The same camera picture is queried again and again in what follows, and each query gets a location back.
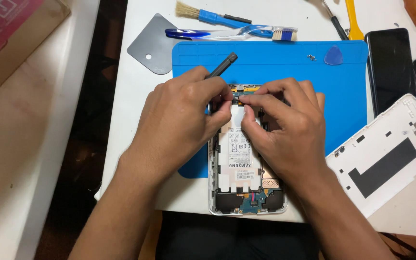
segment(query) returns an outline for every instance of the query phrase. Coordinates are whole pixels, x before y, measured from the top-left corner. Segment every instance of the yellow handle tool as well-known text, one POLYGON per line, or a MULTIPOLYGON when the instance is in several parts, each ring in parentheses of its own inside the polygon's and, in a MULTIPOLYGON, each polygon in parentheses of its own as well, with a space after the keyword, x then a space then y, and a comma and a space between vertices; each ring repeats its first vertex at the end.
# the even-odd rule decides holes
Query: yellow handle tool
POLYGON ((354 0, 346 0, 346 8, 348 9, 348 16, 350 17, 351 31, 349 35, 350 40, 363 40, 364 34, 357 25, 357 18, 355 16, 354 0))

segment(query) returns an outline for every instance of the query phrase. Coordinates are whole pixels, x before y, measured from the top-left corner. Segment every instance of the brush bristles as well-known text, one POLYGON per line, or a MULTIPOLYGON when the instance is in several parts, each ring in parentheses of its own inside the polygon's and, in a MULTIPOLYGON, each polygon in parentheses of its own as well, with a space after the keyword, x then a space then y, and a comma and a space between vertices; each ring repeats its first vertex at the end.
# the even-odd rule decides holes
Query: brush bristles
POLYGON ((296 32, 286 32, 286 31, 274 31, 272 35, 273 41, 296 41, 297 40, 296 32))
POLYGON ((176 2, 176 16, 186 17, 191 19, 198 19, 200 10, 182 3, 181 1, 176 2))

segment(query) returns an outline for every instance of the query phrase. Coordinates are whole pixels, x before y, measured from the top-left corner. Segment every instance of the white desk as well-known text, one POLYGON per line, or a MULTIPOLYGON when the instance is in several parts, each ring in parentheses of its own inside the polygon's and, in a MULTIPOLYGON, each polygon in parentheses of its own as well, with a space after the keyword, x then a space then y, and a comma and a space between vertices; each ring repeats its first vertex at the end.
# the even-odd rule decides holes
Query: white desk
MULTIPOLYGON (((349 28, 345 1, 334 1, 327 0, 330 9, 338 17, 342 27, 349 28)), ((253 0, 185 0, 185 3, 216 13, 248 18, 253 20, 253 23, 298 27, 300 41, 339 40, 327 12, 320 7, 320 0, 264 0, 261 4, 253 0)), ((126 49, 129 45, 155 13, 160 13, 182 29, 225 28, 193 19, 177 18, 174 14, 175 4, 176 0, 129 0, 128 2, 107 157, 102 187, 96 194, 96 199, 99 199, 107 188, 120 154, 133 139, 147 94, 157 84, 172 77, 171 72, 157 75, 145 68, 127 54, 126 49)), ((416 59, 416 29, 403 7, 402 0, 355 0, 355 6, 359 26, 364 33, 396 28, 394 23, 407 28, 410 33, 412 55, 416 59)), ((369 114, 373 114, 370 93, 367 96, 369 114)), ((175 174, 160 192, 157 209, 209 214, 207 185, 207 179, 189 180, 175 174)), ((292 200, 288 210, 283 214, 248 217, 303 222, 303 215, 297 205, 296 200, 292 200)), ((416 235, 416 180, 374 213, 369 221, 379 231, 416 235)))
POLYGON ((32 259, 89 55, 99 0, 71 15, 0 87, 0 259, 32 259))

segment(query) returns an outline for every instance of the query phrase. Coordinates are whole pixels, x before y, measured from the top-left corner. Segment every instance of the blue silicone mat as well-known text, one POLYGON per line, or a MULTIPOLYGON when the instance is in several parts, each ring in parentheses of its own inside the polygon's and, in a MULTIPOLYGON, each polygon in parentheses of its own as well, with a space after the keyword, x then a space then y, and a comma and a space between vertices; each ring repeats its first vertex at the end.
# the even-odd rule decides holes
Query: blue silicone mat
MULTIPOLYGON (((173 77, 198 65, 213 71, 231 52, 237 61, 222 78, 227 83, 262 85, 271 80, 294 77, 310 80, 323 92, 328 155, 367 124, 365 68, 368 48, 364 41, 334 42, 181 42, 172 51, 173 77), (337 45, 343 64, 327 65, 324 57, 337 45), (308 58, 315 56, 316 61, 308 58)), ((208 177, 207 145, 179 169, 186 178, 208 177)))

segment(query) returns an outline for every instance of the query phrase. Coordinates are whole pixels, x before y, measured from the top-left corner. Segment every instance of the white tablet back cover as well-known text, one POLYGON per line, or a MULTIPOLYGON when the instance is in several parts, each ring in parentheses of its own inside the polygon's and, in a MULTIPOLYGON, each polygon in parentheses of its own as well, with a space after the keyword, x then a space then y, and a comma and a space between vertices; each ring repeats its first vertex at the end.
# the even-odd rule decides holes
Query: white tablet back cover
POLYGON ((416 176, 416 98, 402 97, 326 160, 362 214, 372 215, 416 176))

